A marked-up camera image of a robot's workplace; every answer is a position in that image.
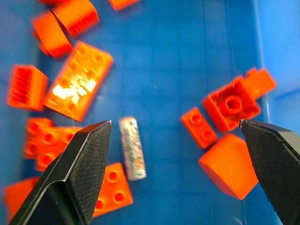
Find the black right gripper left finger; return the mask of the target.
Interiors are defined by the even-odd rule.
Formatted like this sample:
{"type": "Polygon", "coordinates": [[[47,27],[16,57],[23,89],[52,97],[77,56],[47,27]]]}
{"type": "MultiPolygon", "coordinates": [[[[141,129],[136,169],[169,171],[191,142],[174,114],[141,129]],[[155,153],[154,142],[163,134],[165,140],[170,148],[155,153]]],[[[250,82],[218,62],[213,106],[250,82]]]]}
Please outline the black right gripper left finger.
{"type": "Polygon", "coordinates": [[[45,169],[11,225],[89,225],[103,183],[110,120],[89,125],[45,169]]]}

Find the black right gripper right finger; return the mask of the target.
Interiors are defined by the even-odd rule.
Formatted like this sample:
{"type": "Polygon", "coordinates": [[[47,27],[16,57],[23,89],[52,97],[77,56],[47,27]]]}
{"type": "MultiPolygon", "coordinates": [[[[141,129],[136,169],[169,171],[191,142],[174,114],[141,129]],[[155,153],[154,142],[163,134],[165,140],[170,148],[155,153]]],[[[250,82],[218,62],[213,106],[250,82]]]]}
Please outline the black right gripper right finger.
{"type": "Polygon", "coordinates": [[[255,174],[284,225],[300,223],[300,137],[273,124],[241,119],[255,174]]]}

